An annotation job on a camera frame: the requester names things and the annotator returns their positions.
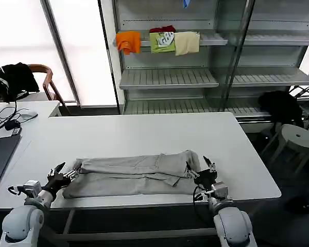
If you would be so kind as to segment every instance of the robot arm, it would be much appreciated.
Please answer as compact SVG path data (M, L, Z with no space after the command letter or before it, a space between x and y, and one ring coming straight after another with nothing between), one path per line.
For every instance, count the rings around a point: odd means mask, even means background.
M65 163L50 171L48 183L41 187L39 181L29 180L17 187L9 187L14 195L27 195L23 206L14 208L3 220L0 247L36 247L44 213L56 198L56 193L65 188L79 174L79 169L59 173Z
M232 206L233 201L228 197L227 185L215 182L217 178L215 163L211 163L206 157L203 158L209 169L200 172L201 175L195 182L200 182L206 191L198 194L195 199L199 198L209 203L221 246L257 247L248 214Z

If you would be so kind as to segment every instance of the metal shelf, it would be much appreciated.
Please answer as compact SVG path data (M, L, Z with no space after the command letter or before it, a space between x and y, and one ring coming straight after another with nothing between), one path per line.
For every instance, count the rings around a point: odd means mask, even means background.
M127 102L125 115L217 112L219 98L132 100ZM235 117L266 117L269 113L260 110L257 98L230 98L226 112Z
M224 83L227 69L213 69L214 77ZM232 87L309 85L309 76L296 67L239 67Z
M270 114L261 111L257 97L229 98L225 112L235 117L268 117Z
M125 69L120 88L189 89L217 87L218 83L205 68Z
M229 35L229 43L236 45L236 37ZM244 45L309 45L309 31L249 30Z
M140 31L141 33L141 46L150 46L149 31ZM215 31L199 31L200 33L200 46L207 45L226 45L228 39L224 39L220 34Z
M128 101L125 115L215 112L206 99L135 100Z

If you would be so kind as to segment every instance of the wooden chair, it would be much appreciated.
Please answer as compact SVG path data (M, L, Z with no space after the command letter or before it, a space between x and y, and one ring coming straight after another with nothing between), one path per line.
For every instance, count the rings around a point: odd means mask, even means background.
M45 94L47 95L47 98L49 100L58 100L63 105L63 107L66 109L68 114L71 115L70 111L68 110L68 108L66 107L63 101L63 98L61 97L60 93L55 87L55 84L52 81L52 77L53 77L52 70L46 65L42 65L42 64L29 64L28 66L31 69L32 73L46 73L47 74L42 84ZM50 93L49 86L51 86L55 94Z

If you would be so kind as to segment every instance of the gray floor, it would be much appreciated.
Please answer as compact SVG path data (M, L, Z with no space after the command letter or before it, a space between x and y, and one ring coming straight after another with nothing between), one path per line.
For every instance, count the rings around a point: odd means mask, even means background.
M249 136L256 149L261 150L266 139L258 135ZM264 160L271 156L273 150L268 150ZM291 246L309 247L309 214L289 213L285 203L291 198L306 195L309 199L309 164L296 179L291 174L296 164L287 162L291 152L284 152L277 162L269 169L282 191L282 197L265 204L251 220L259 246ZM201 214L206 216L207 209L202 207ZM0 212L1 221L6 212ZM62 232L68 211L52 211L46 222L57 232ZM183 228L204 228L208 225L201 222L192 206L130 208L105 210L80 210L76 212L71 226L71 233L89 232L126 232L126 231L156 231L176 230ZM173 239L102 241L88 243L71 243L71 246L220 246L217 237L185 237ZM43 239L39 246L50 246Z

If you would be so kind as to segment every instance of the hanging clothes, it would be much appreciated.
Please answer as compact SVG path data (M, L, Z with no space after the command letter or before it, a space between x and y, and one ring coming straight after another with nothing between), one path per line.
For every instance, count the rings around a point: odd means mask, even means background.
M183 0L183 7L186 9L189 4L190 4L191 0Z
M116 34L118 50L123 50L124 54L140 53L141 34L135 31L120 32Z
M176 32L175 55L199 52L200 34L198 32Z
M151 53L175 51L173 32L150 33Z
M175 28L172 25L169 25L167 27L156 27L150 29L151 32L176 32Z

